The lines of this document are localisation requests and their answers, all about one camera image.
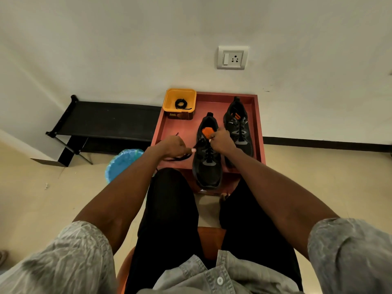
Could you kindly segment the yellow plastic container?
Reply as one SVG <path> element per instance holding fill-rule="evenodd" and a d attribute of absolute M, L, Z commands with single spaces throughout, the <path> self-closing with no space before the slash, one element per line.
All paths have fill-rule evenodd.
<path fill-rule="evenodd" d="M 166 91 L 162 108 L 169 119 L 192 120 L 196 107 L 197 92 L 189 88 L 170 88 Z M 177 99 L 185 99 L 192 110 L 177 110 L 174 103 Z"/>

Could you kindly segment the person's left forearm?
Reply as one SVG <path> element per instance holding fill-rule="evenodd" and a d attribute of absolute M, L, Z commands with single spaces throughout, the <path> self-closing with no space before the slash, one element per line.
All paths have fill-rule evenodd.
<path fill-rule="evenodd" d="M 155 169 L 166 154 L 167 148 L 161 143 L 149 147 L 97 194 L 74 221 L 88 222 L 98 228 L 115 254 L 140 211 Z"/>

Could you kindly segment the person's grey shirt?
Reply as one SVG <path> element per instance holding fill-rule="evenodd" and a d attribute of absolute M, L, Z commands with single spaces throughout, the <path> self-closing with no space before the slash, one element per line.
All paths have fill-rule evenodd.
<path fill-rule="evenodd" d="M 316 223 L 308 255 L 323 294 L 392 294 L 392 235 L 352 218 Z M 65 227 L 42 251 L 0 275 L 0 294 L 115 294 L 107 238 L 88 222 Z M 289 277 L 218 251 L 207 269 L 193 255 L 137 294 L 303 294 Z"/>

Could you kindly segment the person's right forearm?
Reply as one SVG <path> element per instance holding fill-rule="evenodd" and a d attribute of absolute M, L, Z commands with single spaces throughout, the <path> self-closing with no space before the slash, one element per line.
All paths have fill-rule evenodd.
<path fill-rule="evenodd" d="M 287 242 L 307 260 L 316 223 L 339 216 L 323 201 L 283 174 L 233 147 L 222 152 L 238 169 L 259 205 Z"/>

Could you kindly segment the white wall socket with switch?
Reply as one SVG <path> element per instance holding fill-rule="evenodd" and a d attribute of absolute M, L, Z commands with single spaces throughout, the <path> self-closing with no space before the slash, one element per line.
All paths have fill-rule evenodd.
<path fill-rule="evenodd" d="M 244 70 L 248 52 L 249 46 L 219 46 L 217 69 Z"/>

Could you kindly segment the person's left hand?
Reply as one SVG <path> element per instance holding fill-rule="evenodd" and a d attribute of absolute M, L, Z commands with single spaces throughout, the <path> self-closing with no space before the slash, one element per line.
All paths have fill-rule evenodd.
<path fill-rule="evenodd" d="M 184 143 L 183 139 L 178 135 L 168 136 L 155 144 L 152 149 L 162 159 L 182 159 L 179 158 L 179 144 Z"/>

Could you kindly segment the person's black trousers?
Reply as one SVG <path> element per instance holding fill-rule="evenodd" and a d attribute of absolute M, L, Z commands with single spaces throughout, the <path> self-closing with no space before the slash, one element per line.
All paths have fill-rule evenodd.
<path fill-rule="evenodd" d="M 284 239 L 241 178 L 220 206 L 226 230 L 217 257 L 208 260 L 198 233 L 194 194 L 179 171 L 151 179 L 125 294 L 260 293 L 303 290 L 294 248 Z"/>

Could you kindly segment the black folding bench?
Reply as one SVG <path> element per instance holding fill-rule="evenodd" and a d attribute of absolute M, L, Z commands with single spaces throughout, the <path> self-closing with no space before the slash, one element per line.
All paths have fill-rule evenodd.
<path fill-rule="evenodd" d="M 125 149 L 146 150 L 153 141 L 161 108 L 151 105 L 81 101 L 71 103 L 46 135 L 64 146 L 56 162 L 68 167 L 74 156 L 92 164 L 82 153 L 117 155 Z"/>

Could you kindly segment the red wooden tray table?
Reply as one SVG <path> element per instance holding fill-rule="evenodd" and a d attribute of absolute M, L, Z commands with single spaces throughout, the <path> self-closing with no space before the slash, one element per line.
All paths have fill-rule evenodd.
<path fill-rule="evenodd" d="M 249 128 L 254 149 L 253 157 L 261 163 L 266 164 L 262 127 L 260 121 L 259 105 L 257 95 L 254 94 L 230 94 L 197 92 L 194 117 L 191 120 L 169 119 L 162 109 L 153 136 L 152 145 L 159 143 L 167 136 L 178 134 L 187 147 L 194 146 L 196 135 L 202 118 L 208 112 L 212 112 L 220 127 L 223 126 L 223 117 L 234 97 L 239 97 L 245 106 L 249 117 Z M 222 156 L 223 178 L 220 186 L 216 189 L 205 189 L 197 185 L 192 172 L 193 157 L 184 161 L 161 161 L 158 169 L 174 168 L 183 174 L 193 192 L 196 194 L 207 194 L 219 196 L 221 193 L 232 193 L 241 178 L 236 168 L 227 168 L 225 158 Z"/>

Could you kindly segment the black sneaker with orange lining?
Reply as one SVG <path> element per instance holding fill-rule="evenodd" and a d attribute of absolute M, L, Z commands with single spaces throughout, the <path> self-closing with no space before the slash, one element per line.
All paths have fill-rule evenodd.
<path fill-rule="evenodd" d="M 197 131 L 193 158 L 193 175 L 196 183 L 202 189 L 218 188 L 222 181 L 221 154 L 216 152 L 210 144 L 212 134 L 217 130 L 217 120 L 212 112 L 208 112 L 202 119 Z"/>
<path fill-rule="evenodd" d="M 238 96 L 234 97 L 233 102 L 224 114 L 223 124 L 236 148 L 253 157 L 254 148 L 248 124 L 248 114 Z"/>

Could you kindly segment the orange chair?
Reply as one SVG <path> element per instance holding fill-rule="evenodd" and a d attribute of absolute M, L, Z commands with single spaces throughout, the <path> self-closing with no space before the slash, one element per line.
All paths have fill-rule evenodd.
<path fill-rule="evenodd" d="M 222 247 L 226 230 L 216 227 L 198 227 L 198 233 L 202 244 L 204 257 L 208 260 L 216 260 L 218 250 L 220 250 Z M 129 268 L 131 265 L 134 251 L 135 247 L 132 248 L 132 250 L 129 252 L 118 271 L 116 277 L 116 280 L 118 282 L 116 294 L 124 294 L 125 292 L 126 281 L 128 278 Z"/>

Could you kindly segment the person's right hand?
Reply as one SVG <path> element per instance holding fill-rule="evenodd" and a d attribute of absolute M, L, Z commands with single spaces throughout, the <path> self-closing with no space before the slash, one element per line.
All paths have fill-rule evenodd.
<path fill-rule="evenodd" d="M 218 128 L 217 131 L 220 131 L 220 149 L 213 150 L 224 156 L 229 157 L 237 150 L 237 147 L 231 139 L 229 132 L 224 127 Z"/>

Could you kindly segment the blue waste bin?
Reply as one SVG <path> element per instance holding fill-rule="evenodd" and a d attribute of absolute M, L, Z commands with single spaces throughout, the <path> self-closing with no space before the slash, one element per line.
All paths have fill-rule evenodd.
<path fill-rule="evenodd" d="M 143 155 L 142 149 L 125 149 L 116 155 L 105 169 L 105 179 L 109 184 L 120 173 Z"/>

